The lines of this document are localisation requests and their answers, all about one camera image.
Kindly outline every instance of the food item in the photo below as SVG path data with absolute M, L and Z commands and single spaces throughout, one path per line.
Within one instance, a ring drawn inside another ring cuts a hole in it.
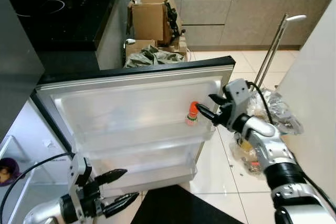
M 6 166 L 0 167 L 0 183 L 4 183 L 12 177 L 10 168 Z

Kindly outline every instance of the kitchen cabinet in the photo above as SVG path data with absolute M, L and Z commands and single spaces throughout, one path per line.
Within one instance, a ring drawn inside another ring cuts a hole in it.
M 96 51 L 100 70 L 123 67 L 123 48 L 126 39 L 127 5 L 130 0 L 116 0 Z
M 96 50 L 37 51 L 47 74 L 93 72 L 123 67 L 122 45 L 126 39 L 127 5 L 129 0 L 112 0 L 106 6 L 106 23 Z
M 307 18 L 301 22 L 291 23 L 288 26 L 281 40 L 281 45 L 303 45 L 330 1 L 331 0 L 280 0 L 274 9 L 269 28 L 261 44 L 269 45 L 271 43 L 282 16 L 285 12 L 288 12 L 290 16 L 305 14 Z
M 231 0 L 182 0 L 181 18 L 186 25 L 224 24 Z
M 191 48 L 267 49 L 285 12 L 308 18 L 290 24 L 281 46 L 299 49 L 330 0 L 175 0 Z
M 232 0 L 220 45 L 260 45 L 278 2 L 279 0 Z
M 188 46 L 217 46 L 221 40 L 223 25 L 195 25 L 183 26 L 186 30 L 185 39 Z

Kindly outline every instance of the white floor tile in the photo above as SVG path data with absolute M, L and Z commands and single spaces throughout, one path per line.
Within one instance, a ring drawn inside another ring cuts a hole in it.
M 247 223 L 238 194 L 199 194 L 196 196 L 242 223 Z
M 263 85 L 265 88 L 275 90 L 275 86 L 279 85 L 282 79 L 285 77 L 286 72 L 269 72 L 266 74 Z
M 298 51 L 298 50 L 289 50 L 289 52 L 296 58 L 298 55 L 299 55 L 299 53 L 300 53 L 300 51 Z
M 239 194 L 248 224 L 275 224 L 270 193 Z
M 196 60 L 209 60 L 213 58 L 219 58 L 224 56 L 229 56 L 226 51 L 197 51 L 194 52 Z
M 232 73 L 229 81 L 234 81 L 243 78 L 246 81 L 254 81 L 256 79 L 255 73 Z
M 239 193 L 250 193 L 250 192 L 267 192 L 270 191 L 266 178 L 263 174 L 254 176 L 249 174 L 241 161 L 235 160 L 231 150 L 230 143 L 234 143 L 233 133 L 228 131 L 223 126 L 218 127 L 222 142 L 225 148 L 226 156 L 230 164 L 230 168 L 237 185 L 237 190 Z
M 240 51 L 226 51 L 235 61 L 233 73 L 253 73 L 253 69 Z
M 267 51 L 242 51 L 242 53 L 257 73 Z M 294 60 L 295 57 L 289 51 L 277 51 L 268 72 L 287 72 Z
M 195 178 L 181 186 L 194 194 L 236 193 L 237 188 L 232 177 L 218 130 L 211 140 L 206 141 L 197 161 Z
M 100 216 L 97 219 L 97 224 L 129 224 L 132 222 L 138 208 L 141 205 L 141 194 L 136 200 L 129 205 L 126 209 L 106 219 L 105 216 Z
M 238 73 L 252 73 L 254 70 L 245 59 L 241 51 L 199 51 L 194 52 L 196 60 L 208 60 L 223 56 L 231 56 L 235 61 L 235 68 L 233 72 Z

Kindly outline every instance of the refrigerator door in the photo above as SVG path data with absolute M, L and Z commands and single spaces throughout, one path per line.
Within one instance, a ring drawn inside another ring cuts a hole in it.
M 193 101 L 217 110 L 208 94 L 222 94 L 234 64 L 222 57 L 100 71 L 85 79 L 49 76 L 34 100 L 72 151 L 90 159 L 95 176 L 128 170 L 103 186 L 104 196 L 148 190 L 193 179 L 201 146 L 214 128 L 202 116 L 189 126 L 185 117 Z

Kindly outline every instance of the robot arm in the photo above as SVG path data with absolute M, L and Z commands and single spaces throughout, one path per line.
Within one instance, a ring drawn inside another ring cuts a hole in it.
M 248 88 L 246 81 L 237 79 L 223 88 L 226 99 L 210 94 L 212 100 L 220 105 L 218 114 L 202 104 L 196 106 L 215 126 L 221 124 L 231 132 L 239 132 L 256 150 L 271 188 L 277 224 L 335 224 L 315 190 L 306 183 L 300 166 L 280 138 L 278 129 L 245 113 L 250 96 Z
M 124 210 L 139 195 L 139 193 L 126 194 L 105 205 L 100 197 L 99 186 L 117 180 L 127 170 L 112 170 L 88 182 L 91 171 L 92 167 L 88 160 L 76 154 L 68 171 L 69 193 L 34 207 L 27 214 L 24 224 L 68 224 L 101 215 L 109 218 Z

